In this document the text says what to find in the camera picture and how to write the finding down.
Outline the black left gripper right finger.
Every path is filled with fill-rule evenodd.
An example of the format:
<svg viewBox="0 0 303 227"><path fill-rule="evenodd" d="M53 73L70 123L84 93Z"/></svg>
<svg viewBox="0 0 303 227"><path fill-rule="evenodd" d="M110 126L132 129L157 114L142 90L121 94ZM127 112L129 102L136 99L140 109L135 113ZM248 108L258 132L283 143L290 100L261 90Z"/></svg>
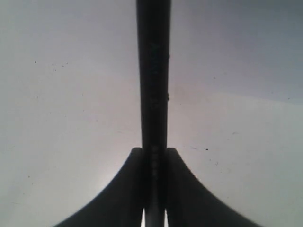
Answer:
<svg viewBox="0 0 303 227"><path fill-rule="evenodd" d="M192 174L176 149L165 152L167 163L166 210L170 227L256 227L228 207Z"/></svg>

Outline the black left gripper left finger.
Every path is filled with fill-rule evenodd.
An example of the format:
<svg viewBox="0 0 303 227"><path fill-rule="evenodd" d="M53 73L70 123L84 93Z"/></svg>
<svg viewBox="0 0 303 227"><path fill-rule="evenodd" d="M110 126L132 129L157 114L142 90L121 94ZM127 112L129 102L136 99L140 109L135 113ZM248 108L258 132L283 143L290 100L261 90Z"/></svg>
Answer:
<svg viewBox="0 0 303 227"><path fill-rule="evenodd" d="M143 161L133 148L113 180L91 202L57 227L140 227L143 214Z"/></svg>

